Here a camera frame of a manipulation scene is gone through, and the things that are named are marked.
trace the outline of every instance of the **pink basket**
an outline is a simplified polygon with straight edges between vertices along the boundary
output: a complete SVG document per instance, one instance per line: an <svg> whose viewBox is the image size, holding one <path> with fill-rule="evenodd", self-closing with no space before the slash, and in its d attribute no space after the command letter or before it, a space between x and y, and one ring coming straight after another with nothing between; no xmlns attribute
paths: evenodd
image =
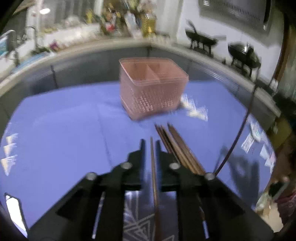
<svg viewBox="0 0 296 241"><path fill-rule="evenodd" d="M189 78L175 62L165 58L119 62L121 101L132 120L178 107Z"/></svg>

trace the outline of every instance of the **blue tablecloth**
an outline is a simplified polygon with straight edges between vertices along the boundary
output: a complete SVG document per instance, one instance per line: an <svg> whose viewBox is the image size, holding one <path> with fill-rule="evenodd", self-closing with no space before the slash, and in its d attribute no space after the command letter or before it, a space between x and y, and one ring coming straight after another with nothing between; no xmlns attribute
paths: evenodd
<svg viewBox="0 0 296 241"><path fill-rule="evenodd" d="M230 148L246 113L215 81L190 82L185 89L197 107L208 109L207 122L187 116L184 109L132 121L119 93L118 82L93 84L28 97L18 106L1 141L0 155L5 158L6 137L17 134L10 140L15 145L9 152L15 164L9 175L0 168L0 201L5 203L4 193L19 198L29 228L87 172L109 172L137 150L143 138L147 141L146 185L142 191L126 193L124 237L152 240L149 139L159 139L154 123L172 123L206 171L212 172ZM269 181L270 168L259 155L263 142L255 142L248 154L242 150L249 133L247 123L218 177L254 207ZM163 239L177 240L175 193L160 194L160 209Z"/></svg>

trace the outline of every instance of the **bundle of chopsticks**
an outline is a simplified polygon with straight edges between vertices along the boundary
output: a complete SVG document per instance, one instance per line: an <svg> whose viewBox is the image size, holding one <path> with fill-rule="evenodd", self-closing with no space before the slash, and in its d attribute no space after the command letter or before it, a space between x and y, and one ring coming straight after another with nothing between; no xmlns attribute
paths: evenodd
<svg viewBox="0 0 296 241"><path fill-rule="evenodd" d="M179 164L188 168L194 174L205 175L206 172L204 168L185 144L173 125L168 123L168 130L171 135L163 126L155 125L155 128L167 152L173 154Z"/></svg>

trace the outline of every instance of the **basket rim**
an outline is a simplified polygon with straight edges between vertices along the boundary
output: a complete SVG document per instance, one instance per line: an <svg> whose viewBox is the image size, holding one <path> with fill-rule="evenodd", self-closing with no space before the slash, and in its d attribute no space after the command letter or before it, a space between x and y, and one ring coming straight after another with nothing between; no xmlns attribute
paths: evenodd
<svg viewBox="0 0 296 241"><path fill-rule="evenodd" d="M180 81L180 76L179 77L172 77L167 81L161 81L161 80L144 80L141 83L136 82L134 79L131 78L131 76L128 74L126 69L123 67L124 62L159 62L159 61L167 61L171 62L175 67L177 67L182 74L184 74L184 79ZM146 57L139 57L139 58L122 58L119 60L121 68L125 71L127 76L129 77L130 81L135 85L135 86L147 86L147 85L152 85L152 84L169 84L169 83L175 83L176 80L179 80L179 82L188 82L189 81L189 75L180 67L178 66L173 60L169 58L157 58L157 57L152 57L152 58L146 58Z"/></svg>

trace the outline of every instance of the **maroon cloth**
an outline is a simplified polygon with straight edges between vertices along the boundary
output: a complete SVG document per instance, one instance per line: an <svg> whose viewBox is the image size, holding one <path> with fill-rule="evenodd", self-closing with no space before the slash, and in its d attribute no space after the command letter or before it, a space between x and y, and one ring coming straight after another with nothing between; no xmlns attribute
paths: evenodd
<svg viewBox="0 0 296 241"><path fill-rule="evenodd" d="M296 208L296 191L288 197L282 197L276 200L278 205L279 216L283 225L289 220Z"/></svg>

